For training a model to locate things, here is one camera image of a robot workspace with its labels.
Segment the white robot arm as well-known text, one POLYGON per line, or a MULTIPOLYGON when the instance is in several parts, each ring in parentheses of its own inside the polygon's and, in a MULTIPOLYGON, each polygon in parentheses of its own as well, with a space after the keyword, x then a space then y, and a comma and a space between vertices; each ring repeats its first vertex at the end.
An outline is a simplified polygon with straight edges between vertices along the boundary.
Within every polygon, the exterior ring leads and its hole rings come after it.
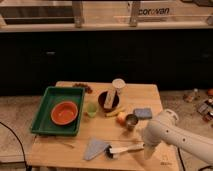
POLYGON ((148 121, 142 133, 144 158, 149 159, 164 141, 213 166, 213 139, 177 127, 178 121, 179 116, 170 109, 162 110, 148 121))

